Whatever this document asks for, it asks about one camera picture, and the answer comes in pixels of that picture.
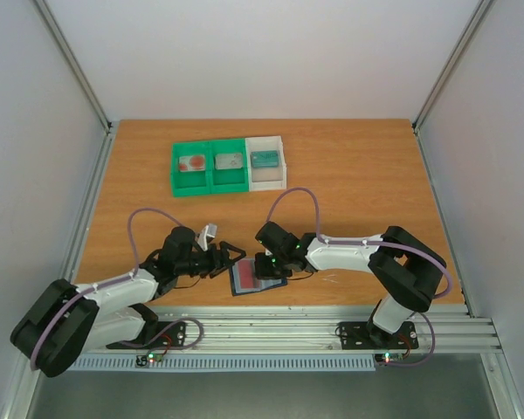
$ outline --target metal extrusion profile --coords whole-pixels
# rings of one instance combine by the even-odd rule
[[[341,321],[369,318],[371,306],[245,306],[245,307],[155,307],[162,321],[195,317],[204,326],[202,341],[192,350],[195,356],[214,354],[377,354],[380,350],[344,351],[335,334]],[[500,354],[499,338],[490,319],[473,319],[464,305],[433,306],[428,313],[436,336],[436,353]],[[431,331],[423,318],[415,316],[420,348],[431,347]],[[198,336],[194,325],[188,339]],[[94,354],[140,354],[143,351],[93,351]]]
[[[524,408],[504,354],[482,354],[481,360],[499,417],[524,418]]]
[[[79,209],[78,219],[71,234],[70,245],[59,273],[60,277],[67,280],[73,280],[83,255],[89,223],[99,197],[100,185],[107,169],[108,157],[113,147],[117,127],[118,124],[114,124],[103,138],[103,143],[94,163],[94,170],[88,180],[86,194]],[[39,375],[38,371],[30,370],[29,360],[19,354],[0,414],[2,419],[23,419],[27,416]]]
[[[464,30],[462,31],[462,34],[460,35],[460,38],[458,39],[458,42],[454,46],[451,55],[449,56],[448,60],[445,63],[445,66],[438,75],[437,81],[435,81],[435,84],[431,89],[431,92],[427,96],[425,103],[421,107],[421,110],[419,111],[419,114],[417,115],[416,120],[413,123],[413,126],[415,128],[420,128],[427,119],[427,116],[429,116],[429,113],[433,105],[437,101],[438,96],[445,88],[446,83],[450,79],[458,62],[464,56],[466,48],[472,42],[474,35],[476,34],[481,23],[485,20],[487,12],[491,9],[491,6],[493,5],[494,1],[495,0],[478,1],[478,4],[475,10],[473,11],[472,16],[470,17],[470,20],[468,20]]]
[[[76,78],[76,80],[78,80],[78,83],[83,89],[84,94],[87,96],[87,99],[89,100],[89,103],[91,104],[93,110],[97,114],[97,117],[99,118],[101,125],[103,126],[103,128],[105,128],[105,133],[107,133],[111,126],[107,114],[103,110],[103,106],[101,106],[99,99],[97,99],[97,96],[95,95],[95,92],[93,91],[89,81],[87,80],[86,75],[81,69],[81,66],[78,63],[78,60],[76,59],[76,56],[72,51],[72,48],[70,48],[70,45],[68,44],[68,41],[64,36],[64,33],[60,29],[60,26],[57,23],[54,14],[52,13],[51,7],[46,2],[46,0],[32,0],[32,2],[35,5],[38,14],[43,18],[43,21],[45,22],[45,25],[49,30],[52,39],[54,40],[54,42],[56,42],[58,48],[60,49],[60,52],[66,60],[66,63],[72,70],[74,77]]]

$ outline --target wooden tabletop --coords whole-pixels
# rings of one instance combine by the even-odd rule
[[[263,251],[254,239],[270,206],[282,191],[174,198],[169,183],[174,142],[281,135],[287,185],[310,188],[321,207],[321,232],[365,237],[400,225],[445,258],[456,278],[431,187],[407,120],[124,120],[120,123],[77,282],[93,282],[132,269],[126,233],[128,215],[156,207],[199,231],[218,226],[217,240]],[[273,221],[300,237],[314,231],[309,196],[286,197]],[[134,221],[144,259],[162,246],[174,225],[157,214]],[[195,282],[179,278],[178,286]],[[371,274],[322,271],[288,286],[233,297],[229,275],[202,279],[190,289],[173,290],[152,302],[167,306],[374,305],[385,294]],[[458,285],[443,303],[461,303]]]

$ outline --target purple cable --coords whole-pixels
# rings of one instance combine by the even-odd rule
[[[378,365],[384,365],[384,366],[388,366],[388,367],[419,367],[420,365],[423,365],[425,364],[425,362],[427,362],[428,360],[431,359],[432,355],[434,354],[435,352],[435,346],[437,344],[437,338],[435,337],[435,331],[433,330],[433,325],[431,323],[431,321],[427,318],[427,316],[425,316],[423,313],[418,313],[419,315],[421,315],[421,317],[424,318],[424,320],[427,322],[427,325],[429,326],[429,330],[431,330],[431,349],[429,350],[429,353],[421,360],[419,361],[416,361],[416,362],[410,362],[410,363],[405,363],[405,362],[377,362]]]
[[[270,208],[270,211],[268,212],[268,217],[266,218],[266,222],[270,221],[270,219],[272,218],[272,214],[274,210],[276,209],[276,206],[278,205],[279,201],[281,201],[281,199],[284,198],[286,195],[292,192],[295,192],[296,190],[307,192],[311,196],[311,198],[313,198],[314,218],[315,218],[314,221],[316,224],[315,226],[316,238],[318,239],[319,242],[324,243],[324,244],[349,244],[349,245],[354,245],[354,246],[384,246],[384,247],[390,247],[392,249],[399,249],[401,251],[408,251],[410,253],[414,253],[418,255],[419,257],[434,264],[443,273],[443,275],[446,276],[446,283],[447,283],[446,289],[438,294],[435,294],[435,296],[433,297],[434,299],[440,299],[444,297],[445,295],[448,295],[450,291],[452,290],[452,284],[454,281],[452,280],[452,275],[448,272],[448,270],[444,266],[442,266],[441,263],[438,262],[434,257],[428,255],[427,253],[419,249],[416,249],[415,247],[406,246],[405,244],[397,244],[397,243],[375,241],[375,240],[370,240],[365,243],[361,240],[352,240],[352,241],[328,240],[326,241],[326,239],[324,239],[321,236],[321,211],[319,208],[318,199],[316,198],[316,195],[314,194],[314,192],[308,188],[302,188],[302,187],[290,188],[286,190],[285,192],[283,192],[280,196],[278,196],[278,199],[275,200],[272,207]]]
[[[132,253],[134,254],[134,275],[138,273],[138,269],[140,269],[140,255],[138,255],[138,248],[136,247],[136,243],[134,241],[134,233],[132,232],[132,221],[134,220],[134,217],[137,214],[140,214],[141,212],[155,212],[157,214],[161,214],[162,216],[167,217],[169,220],[171,220],[176,225],[183,225],[180,221],[178,221],[173,216],[167,214],[165,211],[161,211],[157,208],[151,208],[151,207],[143,207],[135,210],[130,216],[128,217],[128,221],[126,223],[126,231],[128,233],[128,240],[130,240],[130,247],[132,248]]]
[[[196,340],[194,340],[192,343],[189,343],[188,345],[184,345],[182,347],[173,347],[174,349],[190,349],[191,347],[195,347],[199,342],[200,340],[202,340],[203,338],[203,324],[200,323],[198,321],[198,319],[195,319],[193,317],[183,317],[181,319],[177,319],[171,323],[169,323],[168,325],[166,325],[156,336],[154,336],[153,338],[151,338],[149,340],[148,343],[144,344],[144,345],[140,345],[139,343],[130,343],[130,342],[126,342],[125,340],[119,342],[121,343],[122,345],[125,345],[127,347],[135,347],[135,348],[140,348],[140,347],[145,347],[147,345],[149,345],[151,342],[154,342],[156,341],[157,339],[159,339],[165,332],[167,332],[171,327],[173,327],[174,325],[177,325],[179,323],[181,323],[182,321],[191,321],[192,323],[194,323],[196,326],[198,326],[198,330],[199,330],[199,334],[198,334],[198,337],[196,338]],[[163,348],[154,348],[152,349],[152,351],[155,351],[157,349],[165,349],[164,347]]]
[[[140,255],[138,255],[138,249],[136,248],[136,243],[135,243],[135,240],[134,240],[134,234],[132,233],[132,221],[134,220],[134,217],[136,216],[136,214],[139,214],[139,213],[144,212],[144,211],[155,212],[157,214],[161,214],[162,216],[166,216],[169,220],[171,220],[175,224],[182,225],[182,223],[180,223],[174,217],[170,216],[166,212],[161,211],[160,209],[157,209],[157,208],[150,208],[150,207],[139,208],[139,209],[135,210],[132,214],[130,214],[130,216],[128,217],[128,222],[127,222],[127,232],[128,232],[128,240],[130,240],[130,246],[132,247],[132,253],[134,254],[134,269],[132,270],[131,273],[126,273],[124,275],[120,275],[119,277],[112,278],[112,279],[109,279],[107,281],[98,283],[96,285],[96,287],[92,286],[90,288],[87,288],[84,291],[79,292],[76,295],[74,295],[71,299],[69,299],[62,306],[62,308],[59,310],[59,312],[56,313],[54,315],[54,317],[52,317],[50,323],[46,326],[46,328],[43,331],[43,333],[39,336],[39,338],[37,340],[37,343],[35,344],[35,347],[33,348],[33,352],[31,352],[31,358],[30,358],[31,364],[30,365],[31,365],[31,370],[32,371],[35,371],[35,370],[38,369],[37,368],[37,356],[38,356],[38,353],[41,351],[41,347],[45,343],[46,338],[51,333],[52,328],[59,322],[59,320],[64,316],[64,314],[68,311],[68,309],[71,306],[73,306],[79,299],[81,299],[83,296],[89,294],[90,292],[95,292],[95,291],[98,291],[98,290],[102,290],[106,286],[117,285],[117,284],[121,284],[123,282],[126,282],[126,281],[132,279],[135,276],[135,274],[138,272],[138,269],[140,269],[139,268]]]

